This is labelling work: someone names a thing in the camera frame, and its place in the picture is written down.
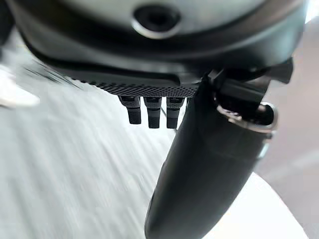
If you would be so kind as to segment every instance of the dark gray plastic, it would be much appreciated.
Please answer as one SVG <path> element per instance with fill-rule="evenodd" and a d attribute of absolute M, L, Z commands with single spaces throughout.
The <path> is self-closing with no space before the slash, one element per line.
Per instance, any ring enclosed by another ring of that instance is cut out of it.
<path fill-rule="evenodd" d="M 268 134 L 228 122 L 200 87 L 164 163 L 150 203 L 147 239 L 200 239 L 230 207 L 267 150 Z"/>

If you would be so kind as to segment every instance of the metal buckle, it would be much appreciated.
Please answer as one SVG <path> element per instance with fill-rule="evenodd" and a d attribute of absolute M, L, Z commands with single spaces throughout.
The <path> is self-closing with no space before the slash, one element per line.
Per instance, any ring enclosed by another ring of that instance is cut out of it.
<path fill-rule="evenodd" d="M 242 128 L 246 128 L 248 130 L 258 132 L 258 133 L 271 133 L 274 134 L 278 127 L 278 111 L 276 107 L 268 102 L 261 102 L 261 106 L 269 106 L 274 114 L 273 122 L 269 125 L 261 125 L 255 124 L 253 122 L 245 121 L 242 119 L 241 115 L 236 112 L 228 111 L 224 109 L 221 105 L 217 105 L 217 111 L 220 112 L 222 115 L 227 117 L 230 123 L 238 125 Z"/>

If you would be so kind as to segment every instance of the mesh grille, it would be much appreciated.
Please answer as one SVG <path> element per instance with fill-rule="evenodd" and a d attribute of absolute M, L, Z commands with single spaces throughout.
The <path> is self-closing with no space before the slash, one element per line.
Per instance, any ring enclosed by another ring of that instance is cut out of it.
<path fill-rule="evenodd" d="M 120 96 L 141 96 L 141 97 L 192 97 L 197 86 L 192 87 L 149 87 L 149 86 L 115 86 L 97 85 L 99 88 L 114 95 Z"/>

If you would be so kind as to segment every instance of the gray floor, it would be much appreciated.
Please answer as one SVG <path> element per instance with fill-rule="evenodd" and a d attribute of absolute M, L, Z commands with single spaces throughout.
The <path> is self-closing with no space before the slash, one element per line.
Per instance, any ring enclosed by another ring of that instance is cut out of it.
<path fill-rule="evenodd" d="M 116 97 L 68 84 L 18 51 L 6 61 L 41 104 L 0 108 L 0 238 L 143 238 L 174 131 L 131 127 Z"/>
<path fill-rule="evenodd" d="M 274 82 L 266 100 L 280 127 L 256 172 L 281 196 L 310 238 L 319 239 L 319 17 L 306 26 L 287 86 Z"/>

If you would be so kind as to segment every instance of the silver ring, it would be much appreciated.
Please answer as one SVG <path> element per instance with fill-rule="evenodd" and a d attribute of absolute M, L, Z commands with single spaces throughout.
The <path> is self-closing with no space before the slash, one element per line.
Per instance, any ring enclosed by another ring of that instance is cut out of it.
<path fill-rule="evenodd" d="M 164 31 L 164 32 L 151 31 L 143 27 L 135 18 L 132 19 L 132 27 L 136 32 L 138 32 L 140 35 L 144 37 L 147 37 L 150 39 L 156 39 L 156 40 L 166 39 L 176 35 L 180 30 L 180 26 L 181 24 L 178 23 L 169 31 Z"/>

